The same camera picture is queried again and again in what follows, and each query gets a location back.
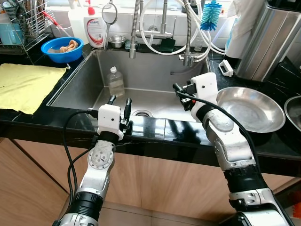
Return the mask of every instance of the stainless steel sink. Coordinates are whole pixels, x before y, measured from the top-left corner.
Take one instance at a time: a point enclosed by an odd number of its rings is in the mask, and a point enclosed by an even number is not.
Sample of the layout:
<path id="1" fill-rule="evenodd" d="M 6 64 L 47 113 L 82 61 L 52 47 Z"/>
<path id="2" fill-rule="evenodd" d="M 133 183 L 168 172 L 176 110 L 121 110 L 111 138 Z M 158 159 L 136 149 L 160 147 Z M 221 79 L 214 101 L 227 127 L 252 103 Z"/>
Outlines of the stainless steel sink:
<path id="1" fill-rule="evenodd" d="M 94 50 L 47 105 L 98 109 L 110 97 L 106 75 L 113 66 L 124 76 L 125 95 L 114 102 L 122 111 L 129 97 L 132 99 L 132 114 L 194 121 L 190 112 L 184 111 L 172 85 L 175 82 L 185 85 L 190 78 L 208 72 L 208 63 L 206 60 L 188 68 L 182 65 L 178 56 L 137 53 L 136 59 L 130 59 L 125 51 Z"/>

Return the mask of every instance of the black cable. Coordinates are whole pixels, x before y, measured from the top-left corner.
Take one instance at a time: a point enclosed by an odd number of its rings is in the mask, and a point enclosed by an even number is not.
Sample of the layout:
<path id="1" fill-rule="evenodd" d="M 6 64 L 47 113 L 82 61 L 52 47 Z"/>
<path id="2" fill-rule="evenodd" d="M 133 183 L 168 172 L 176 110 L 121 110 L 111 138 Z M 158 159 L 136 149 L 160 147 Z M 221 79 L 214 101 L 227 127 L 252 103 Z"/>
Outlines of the black cable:
<path id="1" fill-rule="evenodd" d="M 237 121 L 237 119 L 235 119 L 231 114 L 229 114 L 225 109 L 219 107 L 218 105 L 215 105 L 209 101 L 206 101 L 206 100 L 203 100 L 203 99 L 199 99 L 199 98 L 196 98 L 196 97 L 193 97 L 193 96 L 190 96 L 190 95 L 186 95 L 184 93 L 181 93 L 179 91 L 176 92 L 178 96 L 180 97 L 184 97 L 184 98 L 189 98 L 191 100 L 195 100 L 195 101 L 199 101 L 201 103 L 204 103 L 204 104 L 207 104 L 207 105 L 210 105 L 211 107 L 214 107 L 216 108 L 217 110 L 219 110 L 220 112 L 224 113 L 225 115 L 227 115 L 232 121 L 234 121 L 238 127 L 241 129 L 241 131 L 244 133 L 246 139 L 247 139 L 247 142 L 248 144 L 250 145 L 250 148 L 251 148 L 251 151 L 253 153 L 253 156 L 254 156 L 254 159 L 255 159 L 255 162 L 256 162 L 256 166 L 257 166 L 257 169 L 258 169 L 258 172 L 261 173 L 261 169 L 260 169 L 260 166 L 259 166 L 259 162 L 258 162 L 258 156 L 257 156 L 257 153 L 255 151 L 255 145 L 253 143 L 253 140 L 250 136 L 250 134 L 248 133 L 248 131 L 244 128 L 244 126 L 242 124 L 239 123 L 239 121 Z M 281 206 L 280 202 L 277 200 L 277 198 L 275 197 L 274 193 L 272 192 L 273 194 L 273 197 L 274 197 L 274 200 L 276 202 L 276 204 L 278 205 L 278 207 L 280 208 L 283 216 L 285 217 L 286 221 L 288 222 L 288 224 L 290 226 L 294 226 L 294 223 L 292 222 L 292 220 L 290 219 L 290 217 L 288 216 L 288 214 L 286 213 L 286 211 L 283 209 L 283 207 Z"/>
<path id="2" fill-rule="evenodd" d="M 177 91 L 176 93 L 180 97 L 189 98 L 191 100 L 199 101 L 201 103 L 210 105 L 211 107 L 216 108 L 220 112 L 222 112 L 225 115 L 227 115 L 232 121 L 234 121 L 238 125 L 238 127 L 241 129 L 241 131 L 244 133 L 244 135 L 246 137 L 246 140 L 247 140 L 248 144 L 250 145 L 251 152 L 253 153 L 253 156 L 254 156 L 254 159 L 255 159 L 255 162 L 256 162 L 256 166 L 257 166 L 258 172 L 261 173 L 261 169 L 260 169 L 260 165 L 259 165 L 259 161 L 258 161 L 258 156 L 257 156 L 257 153 L 255 151 L 255 145 L 253 143 L 253 140 L 252 140 L 250 134 L 248 133 L 248 131 L 244 128 L 244 126 L 242 124 L 239 123 L 239 121 L 237 121 L 236 118 L 234 118 L 231 114 L 229 114 L 225 109 L 223 109 L 223 108 L 219 107 L 218 105 L 215 105 L 215 104 L 213 104 L 213 103 L 211 103 L 209 101 L 206 101 L 206 100 L 203 100 L 203 99 L 199 99 L 199 98 L 196 98 L 196 97 L 193 97 L 193 96 L 190 96 L 190 95 L 186 95 L 186 94 L 181 93 L 179 91 Z"/>
<path id="3" fill-rule="evenodd" d="M 93 148 L 93 146 L 89 147 L 87 150 L 85 150 L 83 153 L 79 154 L 75 159 L 73 159 L 71 162 L 70 162 L 70 165 L 68 167 L 68 183 L 70 182 L 71 183 L 71 177 L 70 177 L 70 172 L 71 172 L 71 168 L 73 167 L 73 164 L 76 162 L 77 159 L 79 159 L 80 157 L 82 157 L 83 155 L 85 155 L 86 153 L 88 153 L 89 151 L 91 151 L 91 149 Z M 73 199 L 69 199 L 69 205 L 68 206 L 71 206 L 72 204 L 72 201 Z"/>
<path id="4" fill-rule="evenodd" d="M 70 121 L 70 119 L 77 115 L 77 114 L 81 114 L 81 113 L 87 113 L 87 111 L 79 111 L 79 112 L 75 112 L 75 113 L 72 113 L 66 120 L 65 124 L 64 124 L 64 127 L 63 127 L 63 144 L 64 144 L 64 147 L 65 147 L 65 151 L 66 151 L 66 154 L 67 154 L 67 157 L 68 157 L 68 160 L 69 160 L 69 163 L 71 164 L 72 163 L 72 158 L 71 158 L 71 155 L 70 155 L 70 152 L 69 152 L 69 149 L 68 149 L 68 146 L 67 146 L 67 142 L 66 142 L 66 128 L 67 128 L 67 125 L 68 125 L 68 122 Z M 74 180 L 74 193 L 76 192 L 76 189 L 77 189 L 77 177 L 76 177 L 76 172 L 75 172 L 75 168 L 74 166 L 72 165 L 71 166 L 72 168 L 72 174 L 73 174 L 73 180 Z M 70 190 L 70 200 L 69 200 L 69 204 L 72 202 L 73 200 L 73 188 L 72 188 L 72 182 L 71 182 L 71 179 L 69 180 L 70 178 L 70 173 L 68 174 L 68 185 L 69 185 L 69 190 Z"/>

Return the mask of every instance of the soap bottle label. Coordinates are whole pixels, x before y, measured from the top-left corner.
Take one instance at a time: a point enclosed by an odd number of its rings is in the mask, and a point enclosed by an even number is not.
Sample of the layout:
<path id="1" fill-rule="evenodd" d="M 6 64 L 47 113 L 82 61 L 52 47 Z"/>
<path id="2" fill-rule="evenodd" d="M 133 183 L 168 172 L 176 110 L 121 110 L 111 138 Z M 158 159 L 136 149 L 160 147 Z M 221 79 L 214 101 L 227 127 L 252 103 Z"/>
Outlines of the soap bottle label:
<path id="1" fill-rule="evenodd" d="M 101 46 L 103 42 L 102 36 L 102 24 L 99 19 L 91 19 L 87 23 L 87 33 L 89 38 L 94 42 L 96 45 Z"/>

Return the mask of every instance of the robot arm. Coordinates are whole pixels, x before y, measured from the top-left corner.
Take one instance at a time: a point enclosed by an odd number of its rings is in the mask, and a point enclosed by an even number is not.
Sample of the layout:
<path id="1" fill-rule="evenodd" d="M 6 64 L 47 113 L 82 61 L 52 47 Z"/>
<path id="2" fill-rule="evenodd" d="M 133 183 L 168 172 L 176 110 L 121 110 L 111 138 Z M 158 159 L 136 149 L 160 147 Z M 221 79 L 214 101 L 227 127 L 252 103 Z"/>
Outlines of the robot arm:
<path id="1" fill-rule="evenodd" d="M 129 125 L 131 99 L 127 99 L 124 119 L 120 107 L 113 106 L 116 96 L 98 111 L 99 135 L 95 147 L 88 153 L 88 168 L 75 197 L 60 221 L 53 226 L 98 226 L 99 212 L 106 197 L 110 171 L 114 166 L 114 153 L 119 140 Z"/>
<path id="2" fill-rule="evenodd" d="M 206 73 L 192 78 L 183 88 L 174 84 L 174 89 L 177 93 L 194 94 L 198 99 L 217 104 L 216 84 L 215 74 Z M 209 105 L 178 96 L 185 110 L 191 110 L 192 117 L 202 122 L 207 138 L 215 147 L 218 163 L 228 181 L 229 202 L 237 211 L 233 225 L 288 226 L 238 125 Z"/>

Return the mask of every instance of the metal bowl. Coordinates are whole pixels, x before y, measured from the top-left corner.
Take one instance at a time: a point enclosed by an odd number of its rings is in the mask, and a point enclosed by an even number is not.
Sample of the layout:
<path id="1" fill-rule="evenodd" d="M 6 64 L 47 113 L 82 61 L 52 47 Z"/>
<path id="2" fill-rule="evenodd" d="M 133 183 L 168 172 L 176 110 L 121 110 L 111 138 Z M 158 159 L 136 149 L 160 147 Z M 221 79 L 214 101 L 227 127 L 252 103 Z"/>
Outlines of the metal bowl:
<path id="1" fill-rule="evenodd" d="M 284 104 L 288 120 L 301 132 L 301 96 L 289 98 Z"/>
<path id="2" fill-rule="evenodd" d="M 127 38 L 122 35 L 113 35 L 109 37 L 108 42 L 113 48 L 121 48 L 126 43 Z"/>
<path id="3" fill-rule="evenodd" d="M 221 89 L 216 101 L 218 106 L 233 115 L 250 132 L 271 133 L 285 123 L 282 108 L 272 98 L 254 89 Z"/>

